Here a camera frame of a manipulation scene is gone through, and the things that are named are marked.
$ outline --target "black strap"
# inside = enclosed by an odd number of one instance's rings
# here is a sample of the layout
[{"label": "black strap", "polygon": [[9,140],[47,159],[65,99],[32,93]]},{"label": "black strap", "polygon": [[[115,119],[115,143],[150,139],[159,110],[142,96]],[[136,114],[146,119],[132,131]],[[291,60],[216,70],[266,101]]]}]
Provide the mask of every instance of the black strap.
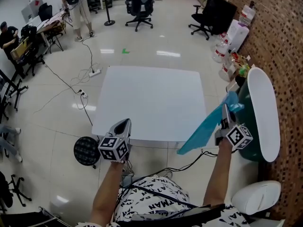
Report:
[{"label": "black strap", "polygon": [[144,188],[144,187],[139,187],[139,186],[132,185],[130,188],[138,188],[138,189],[141,189],[141,190],[146,191],[146,192],[149,192],[149,193],[151,193],[151,194],[153,194],[153,195],[160,196],[160,197],[163,197],[163,198],[172,200],[172,201],[177,202],[177,203],[180,203],[180,204],[184,204],[184,205],[190,207],[191,209],[197,208],[196,205],[193,205],[193,204],[190,204],[190,203],[187,203],[187,202],[182,202],[182,201],[180,201],[180,200],[178,200],[178,199],[172,198],[172,197],[170,197],[170,196],[167,196],[167,195],[162,194],[162,193],[159,193],[159,192],[154,192],[154,191],[149,190],[149,189],[146,189],[146,188]]}]

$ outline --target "pants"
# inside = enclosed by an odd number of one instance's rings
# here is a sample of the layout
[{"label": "pants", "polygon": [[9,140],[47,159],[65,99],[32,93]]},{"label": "pants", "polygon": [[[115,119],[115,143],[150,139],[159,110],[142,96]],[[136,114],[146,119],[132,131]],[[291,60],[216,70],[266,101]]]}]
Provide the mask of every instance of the pants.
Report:
[{"label": "pants", "polygon": [[70,5],[72,25],[74,29],[81,28],[81,17],[86,24],[91,23],[89,6],[87,0],[79,0],[77,5]]},{"label": "pants", "polygon": [[[9,126],[6,126],[4,124],[0,124],[0,133],[11,133],[13,135],[17,134],[16,129],[13,129]],[[0,148],[3,147],[7,151],[9,151],[13,156],[15,156],[18,151],[15,147],[13,147],[8,141],[6,141],[3,137],[0,137]]]}]

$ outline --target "person sitting at desk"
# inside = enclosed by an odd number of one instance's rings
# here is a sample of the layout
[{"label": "person sitting at desk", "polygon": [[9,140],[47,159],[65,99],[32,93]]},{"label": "person sitting at desk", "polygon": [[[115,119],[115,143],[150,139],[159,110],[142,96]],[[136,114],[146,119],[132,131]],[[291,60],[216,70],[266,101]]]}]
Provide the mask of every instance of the person sitting at desk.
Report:
[{"label": "person sitting at desk", "polygon": [[82,36],[81,36],[81,30],[80,30],[81,16],[82,16],[83,20],[85,21],[87,28],[89,29],[89,36],[93,37],[94,31],[91,26],[91,17],[90,17],[90,11],[89,11],[89,6],[87,3],[87,0],[79,0],[78,3],[76,3],[74,5],[68,5],[66,0],[62,0],[62,3],[64,4],[64,6],[66,8],[68,7],[70,9],[72,25],[77,34],[75,41],[76,42],[83,41]]},{"label": "person sitting at desk", "polygon": [[25,78],[23,73],[22,66],[18,65],[18,63],[12,58],[10,52],[16,49],[19,45],[19,38],[18,38],[18,29],[14,26],[7,25],[6,22],[3,22],[0,25],[0,48],[4,50],[8,59],[13,63],[15,66],[16,72],[21,76],[22,79]]}]

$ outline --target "cardboard box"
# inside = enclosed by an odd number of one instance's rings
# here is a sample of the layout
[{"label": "cardboard box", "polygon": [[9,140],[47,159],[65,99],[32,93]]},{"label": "cardboard box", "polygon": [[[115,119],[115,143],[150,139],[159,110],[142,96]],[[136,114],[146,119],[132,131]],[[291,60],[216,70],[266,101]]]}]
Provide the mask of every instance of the cardboard box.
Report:
[{"label": "cardboard box", "polygon": [[18,45],[18,47],[11,51],[12,58],[16,61],[27,51],[32,43],[28,43],[28,37]]}]

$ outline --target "tripod stand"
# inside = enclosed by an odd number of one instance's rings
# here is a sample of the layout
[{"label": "tripod stand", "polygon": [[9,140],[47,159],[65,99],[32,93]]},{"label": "tripod stand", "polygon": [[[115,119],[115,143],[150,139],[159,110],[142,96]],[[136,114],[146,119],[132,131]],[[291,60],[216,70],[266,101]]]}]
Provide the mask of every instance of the tripod stand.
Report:
[{"label": "tripod stand", "polygon": [[110,20],[109,13],[108,13],[108,3],[107,3],[107,0],[104,0],[104,2],[105,2],[106,13],[107,13],[107,21],[104,23],[104,25],[105,26],[110,26],[110,25],[113,25],[115,23],[115,21],[114,20]]}]

